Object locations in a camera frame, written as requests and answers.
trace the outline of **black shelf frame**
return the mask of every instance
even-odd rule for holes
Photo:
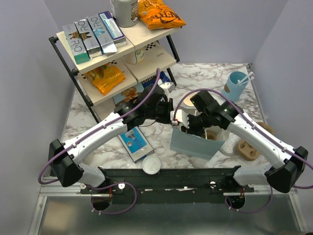
[[[178,56],[178,53],[176,51],[175,45],[173,43],[172,37],[171,35],[167,35],[166,39],[170,45],[171,51],[173,53],[174,58],[176,59],[176,63],[178,63],[180,61],[180,58]],[[89,111],[91,112],[91,115],[93,116],[93,118],[95,119],[95,121],[97,123],[99,123],[101,120],[98,119],[97,115],[95,114],[94,110],[92,109],[92,107],[94,106],[93,102],[91,100],[89,100],[89,98],[84,94],[83,90],[81,89],[81,87],[79,86],[75,76],[77,76],[77,74],[79,73],[78,69],[70,69],[64,59],[64,57],[62,56],[62,54],[60,53],[56,43],[58,42],[59,38],[58,37],[50,37],[49,41],[51,43],[51,45],[53,46],[53,49],[55,50],[55,52],[57,53],[58,57],[60,58],[64,68],[67,70],[67,73],[69,75],[69,77],[71,78],[72,82],[74,83],[76,89],[78,90],[79,94],[81,95],[81,97],[83,98],[85,104],[87,105]],[[175,84],[175,86],[177,85],[175,78],[172,74],[172,71],[170,68],[166,69],[171,81]]]

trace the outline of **checkered pattern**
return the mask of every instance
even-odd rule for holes
[[[109,65],[116,65],[117,62],[115,60],[111,61],[111,62],[108,62]]]
[[[148,45],[145,46],[145,49],[146,49],[146,50],[149,50],[149,49],[152,49],[152,48],[154,48],[154,47],[156,47],[156,44],[155,44],[155,43],[149,43]]]

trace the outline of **wall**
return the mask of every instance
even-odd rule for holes
[[[25,235],[73,86],[48,41],[58,28],[42,0],[1,1],[0,19],[0,233]]]
[[[313,164],[313,2],[289,0],[253,62],[255,83],[268,122],[276,135],[308,149]],[[312,185],[306,167],[298,185]],[[313,190],[300,190],[299,199],[313,231]]]
[[[57,26],[111,10],[109,0],[44,0]],[[164,0],[186,22],[173,35],[182,62],[252,62],[287,0]]]

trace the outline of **robotic arm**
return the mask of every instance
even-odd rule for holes
[[[176,116],[177,119],[173,120],[171,118],[174,110],[173,101],[168,97],[169,92],[173,88],[174,85],[172,83],[156,86],[151,96],[139,108],[123,119],[108,125],[108,123],[125,115],[142,102],[152,89],[152,86],[146,87],[138,98],[116,107],[114,112],[105,120],[85,133],[65,141],[63,144],[59,140],[53,141],[50,144],[49,159],[74,145],[72,149],[66,151],[50,165],[62,186],[67,187],[76,182],[93,187],[106,185],[105,170],[99,167],[90,167],[82,163],[83,160],[108,140],[143,124],[146,119],[154,119],[159,123],[179,125],[182,131],[198,136],[203,134],[204,128],[211,126],[219,126],[238,135],[249,144],[255,146],[269,161],[269,164],[250,168],[239,167],[232,175],[233,179],[241,186],[247,184],[269,184],[280,192],[289,192],[303,172],[304,164],[287,153],[286,150],[306,160],[308,155],[306,149],[303,147],[294,149],[291,145],[283,143],[255,123],[247,114],[244,114],[245,118],[243,118],[233,105],[227,101],[222,105],[218,104],[207,91],[201,91],[191,98],[200,113],[198,116],[187,115],[183,110],[179,110]],[[249,125],[245,120],[246,118],[255,123],[255,125]],[[93,133],[101,126],[104,128]],[[257,128],[261,129],[276,142],[279,142],[285,151],[279,149],[268,138],[256,131]],[[79,144],[75,144],[76,140],[86,137],[86,135],[88,135],[87,138]]]

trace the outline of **marble surface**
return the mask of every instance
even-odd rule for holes
[[[188,91],[205,87],[221,91],[231,72],[247,73],[246,66],[243,64],[176,64],[171,67],[171,70],[177,82],[176,89],[170,95],[174,100],[174,107]],[[217,95],[213,94],[213,96],[220,103],[222,102]],[[248,84],[237,104],[255,121],[262,121],[251,84]],[[152,120],[147,120],[144,125],[152,122]],[[76,90],[63,140],[71,139],[95,124],[95,120]],[[203,160],[170,150],[171,125],[155,123],[149,127],[142,127],[141,130],[154,148],[153,154],[161,159],[162,168],[217,168],[236,165],[254,166],[266,163],[263,156],[253,162],[248,162],[239,155],[230,157],[220,151],[210,161]],[[103,168],[142,168],[142,161],[135,164],[117,137],[95,150],[84,163]]]

